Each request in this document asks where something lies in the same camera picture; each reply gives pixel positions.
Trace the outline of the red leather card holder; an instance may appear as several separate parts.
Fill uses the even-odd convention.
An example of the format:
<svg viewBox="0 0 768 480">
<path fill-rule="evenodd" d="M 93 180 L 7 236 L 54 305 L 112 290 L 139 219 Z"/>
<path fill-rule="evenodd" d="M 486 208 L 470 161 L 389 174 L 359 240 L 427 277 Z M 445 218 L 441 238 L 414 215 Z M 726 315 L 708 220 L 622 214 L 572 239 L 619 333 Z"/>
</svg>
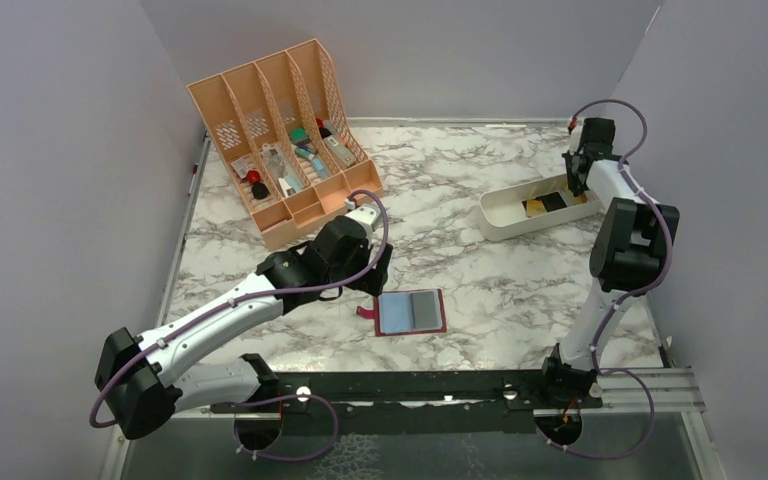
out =
<svg viewBox="0 0 768 480">
<path fill-rule="evenodd" d="M 414 331 L 412 329 L 410 295 L 414 292 L 428 290 L 434 290 L 438 294 L 441 326 L 438 330 Z M 445 333 L 447 331 L 443 291 L 441 289 L 384 292 L 373 299 L 371 308 L 358 306 L 355 314 L 360 318 L 372 320 L 375 335 L 378 337 Z"/>
</svg>

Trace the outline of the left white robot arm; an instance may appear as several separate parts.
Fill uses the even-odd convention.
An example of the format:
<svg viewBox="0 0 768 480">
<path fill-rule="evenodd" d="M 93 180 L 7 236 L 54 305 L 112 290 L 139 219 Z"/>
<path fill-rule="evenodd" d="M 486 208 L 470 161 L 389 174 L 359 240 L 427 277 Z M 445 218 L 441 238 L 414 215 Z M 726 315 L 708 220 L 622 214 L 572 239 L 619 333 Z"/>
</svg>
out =
<svg viewBox="0 0 768 480">
<path fill-rule="evenodd" d="M 164 327 L 133 334 L 122 327 L 102 345 L 94 383 L 94 428 L 116 425 L 125 438 L 143 438 L 187 406 L 215 402 L 185 383 L 208 354 L 248 330 L 345 289 L 377 297 L 387 281 L 393 247 L 376 251 L 376 230 L 389 233 L 384 211 L 370 205 L 328 221 L 307 242 L 267 256 L 230 291 Z"/>
</svg>

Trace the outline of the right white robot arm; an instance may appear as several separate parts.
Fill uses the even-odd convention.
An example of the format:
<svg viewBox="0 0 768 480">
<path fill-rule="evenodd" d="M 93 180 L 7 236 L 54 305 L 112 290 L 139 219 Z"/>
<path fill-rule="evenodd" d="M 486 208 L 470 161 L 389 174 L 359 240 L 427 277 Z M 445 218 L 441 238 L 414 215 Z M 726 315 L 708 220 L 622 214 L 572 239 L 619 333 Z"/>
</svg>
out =
<svg viewBox="0 0 768 480">
<path fill-rule="evenodd" d="M 562 156 L 570 191 L 576 197 L 590 194 L 606 211 L 590 254 L 587 299 L 544 360 L 536 383 L 539 398 L 552 407 L 588 396 L 604 348 L 631 300 L 663 281 L 680 219 L 676 207 L 649 196 L 627 161 L 614 154 L 613 120 L 571 120 L 568 131 L 569 149 Z"/>
</svg>

